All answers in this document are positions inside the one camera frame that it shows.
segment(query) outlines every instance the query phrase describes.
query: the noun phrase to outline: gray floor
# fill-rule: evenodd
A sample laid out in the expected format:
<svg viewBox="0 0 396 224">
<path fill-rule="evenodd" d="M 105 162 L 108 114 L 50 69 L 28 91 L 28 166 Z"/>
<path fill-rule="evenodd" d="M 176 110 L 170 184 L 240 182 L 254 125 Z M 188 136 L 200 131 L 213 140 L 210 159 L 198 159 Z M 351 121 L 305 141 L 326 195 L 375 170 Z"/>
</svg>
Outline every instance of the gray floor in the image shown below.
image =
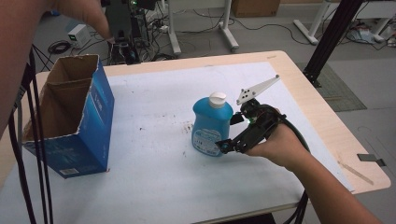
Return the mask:
<svg viewBox="0 0 396 224">
<path fill-rule="evenodd" d="M 294 27 L 292 21 L 299 19 L 310 25 L 318 10 L 317 4 L 311 5 L 281 5 L 276 17 L 238 19 L 246 26 L 257 28 L 264 24 L 280 24 L 291 29 L 294 38 L 305 42 L 303 35 Z M 198 13 L 212 17 L 220 16 L 218 9 L 200 9 Z M 191 10 L 175 13 L 178 31 L 200 31 L 216 24 L 218 19 L 199 17 Z M 67 31 L 73 28 L 75 21 L 63 16 L 44 17 L 35 36 L 35 45 L 43 52 L 54 41 L 67 39 Z M 296 63 L 307 63 L 315 46 L 299 44 L 292 40 L 290 32 L 278 26 L 267 26 L 260 30 L 249 31 L 237 21 L 231 21 L 230 30 L 240 45 L 236 53 L 283 50 Z M 100 39 L 92 37 L 91 43 Z M 203 56 L 230 54 L 230 50 L 218 29 L 197 35 L 178 33 L 183 53 L 179 58 L 193 58 Z M 162 52 L 171 54 L 169 39 L 162 35 L 159 39 Z M 93 45 L 83 53 L 100 54 L 103 59 L 107 56 L 105 42 Z M 52 55 L 54 61 L 63 55 Z M 347 43 L 335 48 L 328 61 L 330 67 L 345 81 L 350 89 L 367 106 L 367 110 L 339 112 L 337 115 L 352 131 L 369 153 L 382 158 L 387 164 L 383 170 L 392 182 L 396 180 L 396 49 L 384 47 L 376 50 L 371 46 Z M 43 63 L 36 59 L 37 72 Z M 391 186 L 376 192 L 357 196 L 384 223 L 394 223 L 396 220 L 396 187 Z M 274 213 L 277 223 L 282 223 L 293 210 Z M 308 207 L 305 223 L 318 223 L 318 218 L 311 206 Z"/>
</svg>

